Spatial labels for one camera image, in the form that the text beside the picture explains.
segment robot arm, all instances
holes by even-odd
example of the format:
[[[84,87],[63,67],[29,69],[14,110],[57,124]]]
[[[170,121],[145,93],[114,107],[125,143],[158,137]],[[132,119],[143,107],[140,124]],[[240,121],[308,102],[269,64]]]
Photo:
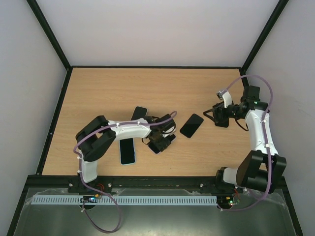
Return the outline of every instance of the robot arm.
[[[266,135],[272,166],[268,167],[268,155],[265,137],[263,135],[262,118],[268,104],[259,99],[259,87],[244,87],[243,96],[239,105],[234,105],[228,91],[220,91],[217,95],[223,102],[216,104],[212,109],[205,111],[204,115],[210,118],[216,126],[228,127],[229,118],[245,119],[250,133],[251,151],[238,169],[222,167],[217,172],[217,178],[224,183],[236,184],[259,191],[265,191],[268,172],[261,170],[264,163],[267,169],[272,170],[272,185],[269,193],[273,192],[286,167],[286,160],[278,156],[278,152],[272,141],[269,128],[269,113],[264,118]]]
[[[176,124],[170,114],[162,118],[144,117],[132,121],[112,121],[106,120],[104,116],[98,116],[76,135],[76,140],[79,142],[90,133],[109,125],[111,127],[103,130],[99,138],[95,134],[79,146],[83,156],[80,161],[85,183],[97,178],[97,161],[106,153],[114,141],[129,138],[148,138],[159,151],[164,151],[171,144],[166,137],[172,135],[176,130]]]

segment black metal frame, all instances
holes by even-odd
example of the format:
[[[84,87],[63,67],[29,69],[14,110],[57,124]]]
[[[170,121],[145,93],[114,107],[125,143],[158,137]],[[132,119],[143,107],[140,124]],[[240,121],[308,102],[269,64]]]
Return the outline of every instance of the black metal frame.
[[[67,74],[63,83],[63,88],[60,93],[60,97],[55,109],[55,113],[49,128],[47,139],[44,145],[44,149],[38,164],[36,175],[28,176],[24,189],[22,191],[21,197],[19,199],[17,208],[15,210],[9,231],[8,236],[14,235],[14,231],[19,220],[19,216],[24,205],[24,201],[29,188],[68,188],[70,183],[76,181],[77,176],[43,176],[42,171],[48,154],[48,150],[51,144],[51,140],[57,125],[57,120],[61,111],[63,104],[64,96],[67,90],[67,86],[71,77],[73,68],[180,68],[180,69],[238,69],[240,75],[245,75],[250,64],[254,60],[254,57],[258,53],[263,42],[267,38],[269,32],[274,26],[275,22],[282,13],[284,7],[288,3],[288,0],[279,0],[276,8],[271,14],[268,22],[266,23],[263,31],[261,32],[258,40],[256,41],[254,47],[252,48],[248,58],[246,59],[242,67],[229,67],[229,66],[71,66],[68,62],[65,54],[63,53],[61,46],[59,45],[54,33],[52,32],[47,20],[44,17],[43,12],[41,11],[36,0],[27,0],[29,3],[34,15],[38,19],[40,25],[42,26],[44,32],[46,33],[48,39],[50,40],[52,46],[54,47],[57,55],[59,56],[61,62],[67,70]],[[248,86],[249,82],[247,78],[242,79],[243,86]],[[111,191],[111,188],[121,187],[124,188],[183,188],[187,190],[196,190],[201,193],[211,193],[214,196],[230,196],[230,191],[218,191],[214,187],[215,177],[98,177],[104,183],[111,183],[111,187],[107,187],[106,191]],[[280,184],[277,188],[282,189],[286,204],[289,208],[289,213],[295,228],[297,235],[302,236],[302,230],[295,213],[295,209],[291,200],[287,184],[284,177],[281,179]]]

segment wooden table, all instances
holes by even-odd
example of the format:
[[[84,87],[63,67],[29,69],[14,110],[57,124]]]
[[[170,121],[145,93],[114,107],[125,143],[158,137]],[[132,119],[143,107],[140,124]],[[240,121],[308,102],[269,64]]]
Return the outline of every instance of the wooden table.
[[[239,76],[237,69],[74,68],[43,175],[76,175],[75,135],[98,115],[130,120],[136,106],[157,117],[178,111],[177,139],[159,155],[135,139],[136,164],[127,166],[120,164],[114,142],[99,160],[99,175],[214,176],[222,166],[237,168],[250,151],[248,132],[233,120],[228,128],[216,127],[203,112],[218,103],[216,93]],[[242,83],[230,92],[238,103]],[[193,113],[205,120],[188,139],[179,129]]]

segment phone screen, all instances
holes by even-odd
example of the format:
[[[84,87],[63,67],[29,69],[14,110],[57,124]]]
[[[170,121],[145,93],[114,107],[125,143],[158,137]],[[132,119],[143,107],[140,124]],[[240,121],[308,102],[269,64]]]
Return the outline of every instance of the phone screen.
[[[196,130],[199,128],[199,126],[202,124],[202,122],[203,118],[201,118],[197,114],[192,114],[179,132],[181,132],[187,138],[191,138]]]
[[[136,107],[134,109],[131,120],[145,117],[148,109],[143,107]],[[119,141],[120,163],[122,165],[131,165],[136,162],[136,155],[134,149],[133,139],[123,139]]]

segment white wall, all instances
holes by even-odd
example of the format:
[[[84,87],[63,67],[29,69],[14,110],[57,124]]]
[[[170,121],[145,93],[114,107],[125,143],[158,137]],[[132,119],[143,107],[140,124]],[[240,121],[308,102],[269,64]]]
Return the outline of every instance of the white wall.
[[[242,66],[278,0],[38,0],[72,65]]]
[[[65,69],[25,0],[0,1],[0,236],[35,174]]]
[[[304,235],[314,235],[315,1],[289,1],[248,74],[270,81],[271,129]],[[251,84],[264,86],[251,80]],[[268,89],[262,97],[269,100]]]

